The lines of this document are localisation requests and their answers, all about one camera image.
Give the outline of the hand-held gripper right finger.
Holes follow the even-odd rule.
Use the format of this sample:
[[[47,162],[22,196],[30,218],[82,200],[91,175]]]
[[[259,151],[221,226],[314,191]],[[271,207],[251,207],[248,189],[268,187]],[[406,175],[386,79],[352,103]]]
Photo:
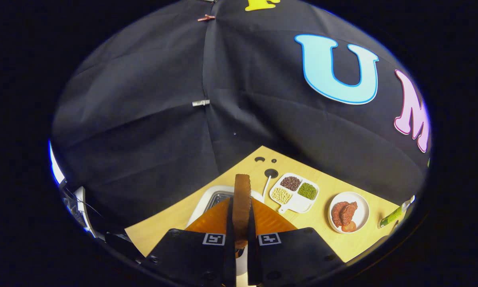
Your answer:
[[[312,227],[296,228],[251,199],[248,283],[258,287],[322,287],[345,263]]]

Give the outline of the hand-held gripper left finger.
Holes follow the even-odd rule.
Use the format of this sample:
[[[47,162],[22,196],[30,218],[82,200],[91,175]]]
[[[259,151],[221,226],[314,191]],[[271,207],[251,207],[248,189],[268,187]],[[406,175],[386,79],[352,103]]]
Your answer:
[[[170,229],[142,261],[146,269],[165,287],[235,287],[233,198],[225,207],[224,232],[193,232]]]

